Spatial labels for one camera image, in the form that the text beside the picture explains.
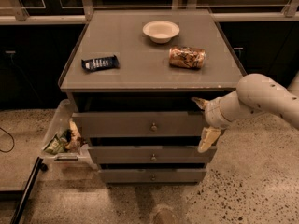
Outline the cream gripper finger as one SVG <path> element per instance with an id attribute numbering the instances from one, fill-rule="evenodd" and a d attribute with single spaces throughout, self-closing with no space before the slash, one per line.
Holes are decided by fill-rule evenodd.
<path id="1" fill-rule="evenodd" d="M 201 133 L 201 140 L 199 142 L 198 152 L 204 153 L 208 151 L 220 136 L 220 129 L 214 127 L 204 127 Z"/>
<path id="2" fill-rule="evenodd" d="M 202 110 L 205 110 L 208 104 L 208 100 L 198 97 L 192 97 L 192 101 L 195 102 L 197 106 Z"/>

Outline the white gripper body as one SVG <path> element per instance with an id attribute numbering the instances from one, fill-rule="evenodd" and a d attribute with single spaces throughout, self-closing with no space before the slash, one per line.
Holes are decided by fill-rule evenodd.
<path id="1" fill-rule="evenodd" d="M 227 97 L 217 97 L 207 102 L 205 109 L 206 122 L 221 130 L 226 129 L 232 123 L 232 106 Z"/>

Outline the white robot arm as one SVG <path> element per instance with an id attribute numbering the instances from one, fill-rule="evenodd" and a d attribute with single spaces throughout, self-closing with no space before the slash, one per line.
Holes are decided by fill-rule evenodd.
<path id="1" fill-rule="evenodd" d="M 242 77 L 236 90 L 213 100 L 193 97 L 204 111 L 208 124 L 203 128 L 198 152 L 204 153 L 218 140 L 221 131 L 238 119 L 246 119 L 263 112 L 276 115 L 299 129 L 299 97 L 262 74 Z"/>

